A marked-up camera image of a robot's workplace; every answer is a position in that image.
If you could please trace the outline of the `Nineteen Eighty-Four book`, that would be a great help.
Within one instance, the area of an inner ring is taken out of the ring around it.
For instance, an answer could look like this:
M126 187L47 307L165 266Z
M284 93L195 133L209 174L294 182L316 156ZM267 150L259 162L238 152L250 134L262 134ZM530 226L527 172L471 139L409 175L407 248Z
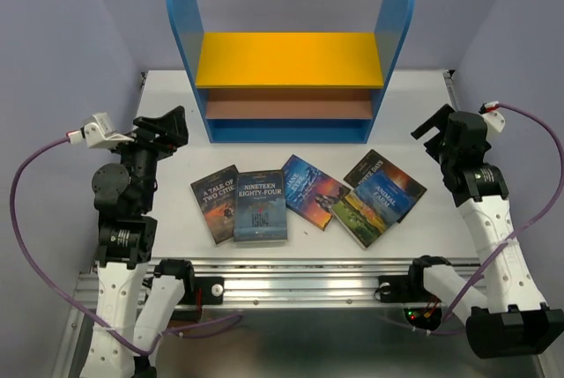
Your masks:
M282 170L239 173L235 185L234 242L281 245L287 241Z

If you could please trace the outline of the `Animal Farm book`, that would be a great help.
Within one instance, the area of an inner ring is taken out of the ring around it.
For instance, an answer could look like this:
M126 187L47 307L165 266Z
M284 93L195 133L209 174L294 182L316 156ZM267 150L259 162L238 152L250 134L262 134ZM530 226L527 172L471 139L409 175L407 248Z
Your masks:
M331 210L345 230L368 249L415 203L415 199L384 172L377 172L335 203Z

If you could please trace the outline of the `Jane Eyre book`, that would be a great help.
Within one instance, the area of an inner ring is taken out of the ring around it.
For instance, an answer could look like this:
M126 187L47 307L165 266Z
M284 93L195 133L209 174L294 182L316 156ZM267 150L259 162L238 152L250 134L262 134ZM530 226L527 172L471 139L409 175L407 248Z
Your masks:
M282 172L286 207L324 231L333 218L333 205L351 190L294 154L284 164Z

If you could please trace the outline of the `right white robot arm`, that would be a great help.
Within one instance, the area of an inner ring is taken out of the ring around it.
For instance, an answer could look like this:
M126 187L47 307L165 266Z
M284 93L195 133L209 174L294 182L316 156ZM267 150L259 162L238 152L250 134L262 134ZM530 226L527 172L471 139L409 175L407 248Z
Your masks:
M538 355L563 332L563 311L550 308L539 291L517 239L547 214L563 186L557 186L541 212L519 228L513 226L504 176L485 161L489 135L505 126L499 112L503 107L494 101L470 113L444 105L412 132L419 139L437 130L424 146L440 166L480 265L464 279L445 258L422 256L413 260L405 288L416 299L431 294L445 304L441 322L457 318L481 359Z

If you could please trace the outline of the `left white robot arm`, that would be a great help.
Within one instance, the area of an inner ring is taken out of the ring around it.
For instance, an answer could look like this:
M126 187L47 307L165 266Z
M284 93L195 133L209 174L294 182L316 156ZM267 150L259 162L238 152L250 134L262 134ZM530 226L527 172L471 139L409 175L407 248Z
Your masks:
M161 117L139 116L127 134L115 130L105 113L92 115L80 133L88 147L107 149L119 161L93 175L94 208L98 212L97 320L83 377L153 377L160 340L179 302L196 291L191 262L166 259L152 279L145 275L152 258L158 222L150 217L159 161L188 143L182 106ZM138 300L144 284L149 294Z

